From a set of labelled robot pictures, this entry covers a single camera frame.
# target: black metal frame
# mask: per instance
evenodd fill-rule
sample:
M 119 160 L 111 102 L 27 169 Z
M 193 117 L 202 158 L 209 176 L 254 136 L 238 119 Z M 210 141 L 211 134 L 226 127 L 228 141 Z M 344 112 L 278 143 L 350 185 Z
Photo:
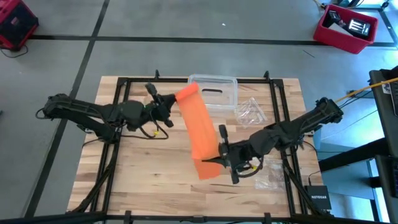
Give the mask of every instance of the black metal frame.
M 186 78 L 159 78 L 158 71 L 156 72 L 155 78 L 118 78 L 116 91 L 114 94 L 113 104 L 119 103 L 119 96 L 122 92 L 122 88 L 125 86 L 123 101 L 127 101 L 129 92 L 131 89 L 132 82 L 175 82 L 175 83 L 186 83 Z M 289 120 L 289 109 L 287 106 L 287 100 L 285 96 L 284 82 L 283 79 L 270 79 L 269 72 L 264 74 L 264 78 L 260 79 L 247 79 L 239 78 L 238 83 L 264 83 L 270 85 L 272 107 L 274 109 L 274 116 L 276 123 L 280 122 L 280 115 L 278 109 L 278 102 L 276 97 L 275 86 L 280 91 L 280 98 L 282 108 L 284 112 L 284 119 Z M 131 224 L 134 220 L 159 220 L 159 221 L 188 221 L 193 223 L 205 223 L 205 222 L 261 222 L 263 224 L 271 224 L 272 222 L 293 222 L 293 223 L 379 223 L 369 222 L 363 220 L 352 220 L 346 218 L 335 218 L 333 216 L 316 216 L 308 215 L 307 205 L 303 199 L 303 195 L 299 194 L 301 214 L 295 212 L 294 198 L 292 192 L 292 186 L 290 183 L 289 176 L 285 174 L 285 186 L 287 192 L 287 200 L 289 204 L 290 218 L 272 218 L 270 213 L 265 213 L 263 217 L 205 217 L 205 216 L 154 216 L 154 215 L 131 215 L 131 211 L 126 211 L 125 215 L 108 215 L 109 200 L 111 196 L 111 188 L 113 184 L 114 171 L 116 168 L 116 160 L 118 158 L 120 137 L 122 129 L 116 130 L 119 141 L 114 144 L 113 152 L 109 164 L 106 166 L 106 160 L 109 152 L 109 144 L 104 143 L 101 160 L 99 162 L 98 173 L 96 178 L 96 184 L 88 194 L 88 196 L 82 201 L 79 207 L 67 212 L 63 215 L 49 215 L 42 217 L 25 217 L 10 220 L 0 220 L 0 224 L 12 224 L 12 223 L 93 223 L 98 221 L 106 220 L 124 220 L 125 224 Z M 290 148 L 292 155 L 292 165 L 296 178 L 301 182 L 300 167 L 297 159 L 297 154 L 293 148 Z M 281 159 L 287 160 L 285 151 L 280 152 Z M 104 203 L 101 211 L 97 212 L 97 203 L 99 197 L 99 189 L 105 183 L 106 190 L 104 193 Z M 91 204 L 90 211 L 85 212 L 88 206 Z

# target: white logo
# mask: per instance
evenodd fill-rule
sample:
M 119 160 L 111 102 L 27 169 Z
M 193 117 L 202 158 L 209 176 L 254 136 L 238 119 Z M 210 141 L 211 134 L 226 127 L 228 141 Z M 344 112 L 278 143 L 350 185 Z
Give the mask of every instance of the white logo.
M 326 199 L 326 196 L 324 195 L 311 195 L 312 199 Z

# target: wooden tabletop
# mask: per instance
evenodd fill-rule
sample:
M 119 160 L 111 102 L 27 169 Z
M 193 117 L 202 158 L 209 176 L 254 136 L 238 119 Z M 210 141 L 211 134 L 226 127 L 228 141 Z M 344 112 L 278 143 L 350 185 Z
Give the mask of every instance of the wooden tabletop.
M 118 77 L 102 77 L 95 103 L 105 105 L 112 103 Z M 150 101 L 144 87 L 145 83 L 132 83 L 129 100 Z M 298 79 L 284 79 L 285 93 L 290 118 L 295 119 L 305 112 L 302 92 Z M 185 87 L 186 83 L 154 83 L 160 94 L 175 93 Z M 230 142 L 247 139 L 252 133 L 275 122 L 269 85 L 239 84 L 238 103 L 254 97 L 267 117 L 267 123 L 243 128 L 236 121 L 233 112 L 222 117 L 212 116 L 216 130 L 218 125 L 225 124 Z M 277 89 L 280 117 L 283 110 Z M 174 127 L 166 128 L 167 140 L 145 140 L 122 138 L 114 176 L 109 214 L 124 215 L 131 210 L 133 215 L 170 215 L 170 216 L 217 216 L 217 217 L 263 217 L 265 212 L 272 217 L 289 217 L 284 182 L 275 179 L 277 169 L 270 170 L 267 164 L 281 163 L 280 152 L 273 149 L 264 158 L 265 168 L 257 175 L 241 179 L 233 185 L 228 171 L 210 180 L 199 180 L 190 154 L 190 141 L 178 105 L 172 107 L 171 120 Z M 148 133 L 155 131 L 154 124 L 146 124 Z M 123 130 L 123 134 L 143 136 Z M 96 139 L 88 134 L 86 142 Z M 306 141 L 313 144 L 312 138 Z M 95 184 L 98 164 L 100 163 L 102 142 L 87 144 L 81 154 L 68 210 L 75 208 Z M 304 144 L 304 150 L 297 152 L 303 184 L 308 183 L 308 175 L 319 170 L 317 155 L 314 149 Z M 271 179 L 276 189 L 256 189 L 256 179 Z M 313 185 L 322 184 L 320 173 L 311 176 Z M 292 183 L 296 211 L 300 212 L 297 190 Z M 102 208 L 104 187 L 99 196 L 98 208 Z

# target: black cable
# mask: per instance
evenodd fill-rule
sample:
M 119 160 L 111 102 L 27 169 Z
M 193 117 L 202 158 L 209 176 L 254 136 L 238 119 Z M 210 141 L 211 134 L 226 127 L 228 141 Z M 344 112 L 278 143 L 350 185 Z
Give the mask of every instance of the black cable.
M 310 186 L 312 186 L 311 185 L 311 175 L 312 174 L 310 174 L 309 176 L 308 176 L 308 184 L 310 185 Z
M 354 8 L 356 8 L 356 7 L 360 6 L 360 5 L 362 5 L 363 2 L 365 2 L 365 0 L 362 0 L 361 3 L 357 4 L 356 6 L 354 6 Z
M 317 151 L 320 153 L 342 153 L 341 151 L 333 152 L 333 151 Z
M 315 146 L 313 145 L 313 144 L 311 144 L 311 143 L 309 143 L 309 142 L 307 142 L 307 141 L 303 141 L 305 144 L 308 144 L 309 146 L 311 146 L 312 148 L 313 148 L 313 150 L 317 150 L 317 149 L 315 149 Z
M 100 138 L 94 139 L 94 140 L 90 140 L 90 141 L 88 141 L 88 142 L 83 143 L 83 145 L 82 145 L 81 147 L 85 147 L 87 144 L 92 143 L 92 142 L 95 142 L 95 141 L 99 141 L 99 140 L 100 140 Z
M 27 48 L 26 45 L 23 45 L 23 47 L 26 48 L 26 51 L 25 51 L 24 53 L 21 53 L 21 54 L 19 54 L 19 55 L 15 55 L 15 56 L 6 55 L 6 53 L 4 53 L 4 51 L 2 51 L 2 49 L 0 49 L 0 51 L 1 51 L 1 53 L 2 53 L 4 56 L 6 56 L 7 58 L 18 58 L 18 57 L 20 57 L 20 56 L 22 56 L 22 55 L 27 54 L 28 51 L 29 51 L 29 48 Z
M 166 140 L 166 139 L 168 139 L 169 135 L 167 134 L 167 132 L 162 127 L 160 127 L 160 125 L 157 123 L 157 121 L 152 117 L 152 111 L 149 112 L 149 116 L 152 119 L 152 122 L 156 125 L 157 130 L 158 131 L 160 130 L 165 135 L 165 137 L 157 138 L 155 135 L 151 136 L 142 127 L 139 127 L 139 129 L 146 136 L 146 138 L 145 137 L 141 137 L 141 136 L 133 136 L 133 135 L 122 135 L 122 137 L 148 139 L 148 140 L 149 139 L 153 139 L 153 140 Z
M 49 118 L 46 118 L 45 116 L 39 117 L 40 111 L 43 111 L 43 110 L 44 110 L 44 108 L 41 108 L 41 109 L 39 109 L 38 111 L 36 111 L 35 117 L 36 117 L 37 119 L 49 119 Z
M 371 92 L 371 91 L 368 91 L 367 93 L 365 93 L 365 94 L 363 94 L 362 96 L 359 96 L 359 97 L 357 97 L 357 98 L 354 98 L 355 96 L 358 95 L 358 94 L 355 94 L 354 96 L 352 96 L 352 98 L 346 100 L 339 108 L 342 109 L 343 107 L 348 106 L 348 105 L 354 103 L 355 101 L 357 101 L 357 100 L 361 99 L 362 97 L 368 95 L 370 92 Z
M 247 178 L 247 177 L 253 176 L 254 174 L 257 174 L 263 168 L 264 158 L 263 157 L 259 158 L 259 161 L 260 161 L 260 164 L 257 166 L 256 170 L 254 170 L 253 172 L 248 173 L 248 174 L 238 174 L 238 177 Z

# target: cable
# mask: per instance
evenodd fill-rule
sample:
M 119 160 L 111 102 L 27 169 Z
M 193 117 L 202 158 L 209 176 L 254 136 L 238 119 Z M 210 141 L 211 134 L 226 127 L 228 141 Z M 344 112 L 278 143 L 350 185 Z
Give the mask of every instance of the cable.
M 318 7 L 322 7 L 322 4 L 318 0 L 313 0 L 313 1 L 318 5 Z
M 311 185 L 311 175 L 312 174 L 310 174 L 309 176 L 308 176 L 308 184 L 310 185 L 310 186 L 312 186 Z
M 369 114 L 363 116 L 362 118 L 358 119 L 357 121 L 353 122 L 352 124 L 348 125 L 347 127 L 343 128 L 342 130 L 338 131 L 337 133 L 332 134 L 332 135 L 330 135 L 330 136 L 328 136 L 328 137 L 325 137 L 325 138 L 321 139 L 321 141 L 322 141 L 322 140 L 325 140 L 325 139 L 328 139 L 328 138 L 330 138 L 330 137 L 332 137 L 332 136 L 335 136 L 336 134 L 338 134 L 338 133 L 340 133 L 340 132 L 346 130 L 347 128 L 351 127 L 351 126 L 354 125 L 355 123 L 360 122 L 362 119 L 366 118 L 367 116 L 370 116 L 371 114 L 375 113 L 376 111 L 377 111 L 377 109 L 376 109 L 375 111 L 372 111 L 372 112 L 370 112 Z
M 309 142 L 307 142 L 307 141 L 303 141 L 305 144 L 308 144 L 309 146 L 311 146 L 312 148 L 313 148 L 313 150 L 317 150 L 317 149 L 315 149 L 315 146 L 313 145 L 313 144 L 311 144 L 311 143 L 309 143 Z
M 46 118 L 45 116 L 39 117 L 40 111 L 43 111 L 43 110 L 44 110 L 44 108 L 41 108 L 41 109 L 39 109 L 38 111 L 36 111 L 35 117 L 36 117 L 37 119 L 49 119 L 49 118 Z
M 94 139 L 94 140 L 90 140 L 90 141 L 88 141 L 88 142 L 84 142 L 83 145 L 82 145 L 81 147 L 85 147 L 87 144 L 92 143 L 92 142 L 95 142 L 95 141 L 99 141 L 99 140 L 100 140 L 100 138 Z
M 18 57 L 20 57 L 20 56 L 22 56 L 22 55 L 27 54 L 28 51 L 29 51 L 29 48 L 28 48 L 26 45 L 23 45 L 23 47 L 26 48 L 26 51 L 25 51 L 24 53 L 21 53 L 21 54 L 19 54 L 19 55 L 15 55 L 15 56 L 6 55 L 6 53 L 4 53 L 4 51 L 2 51 L 2 49 L 0 49 L 0 51 L 1 51 L 1 53 L 2 53 L 4 56 L 6 56 L 7 58 L 18 58 Z
M 339 108 L 342 109 L 343 107 L 345 107 L 345 106 L 347 106 L 347 105 L 349 105 L 349 104 L 351 104 L 351 103 L 354 103 L 355 101 L 357 101 L 357 100 L 359 100 L 359 99 L 365 97 L 365 96 L 368 95 L 369 93 L 371 93 L 371 91 L 369 91 L 369 92 L 363 94 L 362 96 L 358 96 L 357 98 L 354 98 L 354 97 L 357 96 L 358 94 L 357 94 L 357 95 L 354 95 L 354 96 L 352 96 L 352 98 L 346 100 L 341 106 L 339 106 Z
M 263 168 L 264 157 L 259 158 L 259 161 L 260 161 L 260 164 L 256 167 L 256 169 L 253 172 L 248 173 L 248 174 L 238 174 L 238 177 L 247 178 L 247 177 L 253 176 L 254 174 L 257 174 Z
M 367 90 L 367 89 L 370 89 L 370 88 L 374 88 L 374 87 L 377 87 L 377 86 L 381 86 L 381 85 L 383 85 L 383 84 L 396 82 L 396 81 L 398 81 L 398 78 L 392 78 L 392 79 L 390 79 L 390 80 L 386 80 L 386 81 L 379 82 L 379 83 L 376 83 L 376 84 L 373 84 L 373 85 L 369 85 L 369 86 L 364 87 L 364 88 L 362 88 L 362 89 L 360 89 L 360 90 L 356 90 L 356 91 L 354 91 L 354 92 L 352 92 L 352 93 L 349 93 L 349 94 L 345 95 L 344 97 L 341 97 L 340 99 L 336 100 L 335 102 L 338 103 L 338 102 L 340 102 L 341 100 L 347 99 L 348 97 L 353 96 L 353 95 L 355 95 L 355 94 L 357 94 L 357 93 L 360 93 L 360 92 L 362 92 L 362 91 L 364 91 L 364 90 Z
M 142 127 L 139 127 L 139 129 L 141 130 L 141 132 L 146 136 L 145 137 L 141 137 L 141 136 L 133 136 L 133 135 L 122 135 L 122 137 L 126 137 L 126 138 L 139 138 L 139 139 L 153 139 L 153 140 L 166 140 L 169 138 L 169 135 L 167 134 L 167 132 L 160 127 L 160 125 L 157 123 L 157 121 L 154 119 L 154 117 L 152 116 L 152 111 L 149 112 L 149 116 L 152 119 L 152 122 L 156 125 L 157 131 L 161 130 L 162 133 L 165 135 L 165 137 L 162 138 L 157 138 L 156 135 L 149 135 Z
M 342 153 L 343 151 L 336 151 L 336 152 L 333 152 L 333 151 L 317 151 L 317 152 L 320 152 L 320 153 Z
M 354 9 L 354 8 L 362 5 L 363 2 L 365 2 L 365 0 L 362 0 L 361 3 L 357 4 L 356 6 L 347 7 L 346 9 Z

